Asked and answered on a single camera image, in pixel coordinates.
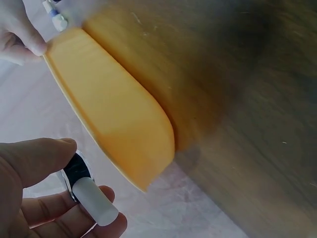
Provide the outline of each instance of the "blue detail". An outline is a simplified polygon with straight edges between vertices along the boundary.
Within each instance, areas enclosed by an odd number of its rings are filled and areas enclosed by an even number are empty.
[[[59,14],[59,12],[58,12],[56,9],[53,9],[52,11],[49,12],[49,15],[50,15],[51,17],[55,17],[55,16],[58,15],[58,14]]]

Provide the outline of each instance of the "orange plastic scraper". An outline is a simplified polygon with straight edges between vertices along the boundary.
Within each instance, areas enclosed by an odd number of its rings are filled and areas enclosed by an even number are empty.
[[[157,101],[82,29],[54,38],[45,60],[101,149],[146,191],[175,153],[171,123]]]

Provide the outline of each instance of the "dark wooden board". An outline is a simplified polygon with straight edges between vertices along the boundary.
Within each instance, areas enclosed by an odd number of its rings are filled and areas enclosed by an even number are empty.
[[[84,29],[164,107],[176,162],[250,237],[308,237],[315,1],[117,0]]]

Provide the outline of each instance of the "white plastic cap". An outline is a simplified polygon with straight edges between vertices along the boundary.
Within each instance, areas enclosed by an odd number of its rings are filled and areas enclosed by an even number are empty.
[[[116,207],[91,178],[79,179],[72,191],[99,226],[107,226],[118,217],[119,212]]]
[[[52,22],[57,31],[62,32],[67,28],[68,21],[61,14],[52,18]]]

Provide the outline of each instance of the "hand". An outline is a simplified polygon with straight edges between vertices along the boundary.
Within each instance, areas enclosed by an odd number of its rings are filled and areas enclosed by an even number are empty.
[[[40,61],[46,49],[26,15],[23,1],[0,0],[0,59],[23,65]]]
[[[68,191],[22,199],[23,188],[64,168],[75,151],[76,142],[71,139],[0,143],[0,237],[80,238],[95,224]],[[109,200],[114,200],[111,188],[100,188]],[[84,238],[118,238],[126,227],[126,218],[120,213],[112,224],[97,225]]]

